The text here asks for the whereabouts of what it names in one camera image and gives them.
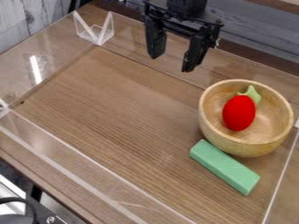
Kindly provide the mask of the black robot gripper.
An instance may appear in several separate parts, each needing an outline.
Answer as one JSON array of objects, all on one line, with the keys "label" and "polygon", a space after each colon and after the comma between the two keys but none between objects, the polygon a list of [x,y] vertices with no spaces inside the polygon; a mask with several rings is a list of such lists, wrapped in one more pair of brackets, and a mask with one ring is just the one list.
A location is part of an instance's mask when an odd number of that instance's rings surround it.
[{"label": "black robot gripper", "polygon": [[165,31],[189,38],[181,71],[188,73],[201,63],[208,48],[218,45],[223,20],[207,10],[208,0],[144,0],[144,34],[152,59],[164,54]]}]

